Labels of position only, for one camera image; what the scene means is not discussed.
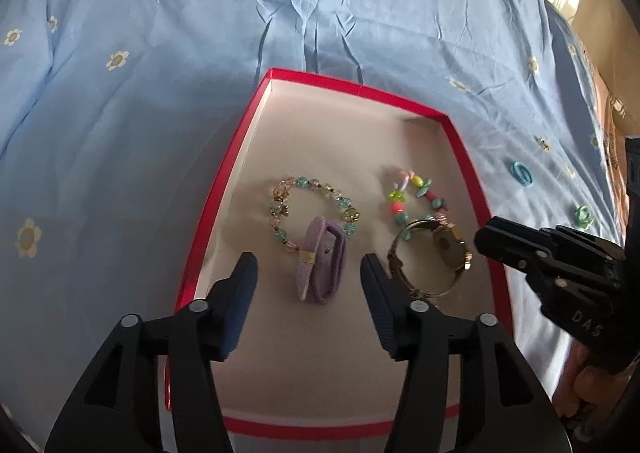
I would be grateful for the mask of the person's right hand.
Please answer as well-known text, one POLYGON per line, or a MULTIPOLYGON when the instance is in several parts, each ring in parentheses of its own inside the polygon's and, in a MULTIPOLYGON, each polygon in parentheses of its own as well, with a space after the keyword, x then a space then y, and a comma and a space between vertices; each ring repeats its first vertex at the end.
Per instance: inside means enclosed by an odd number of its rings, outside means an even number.
POLYGON ((611 414, 637 364, 612 375, 606 369, 592 365, 588 355, 589 351, 582 343, 573 341, 552 404, 559 417, 574 417, 581 407, 585 407, 588 423, 595 426, 611 414))

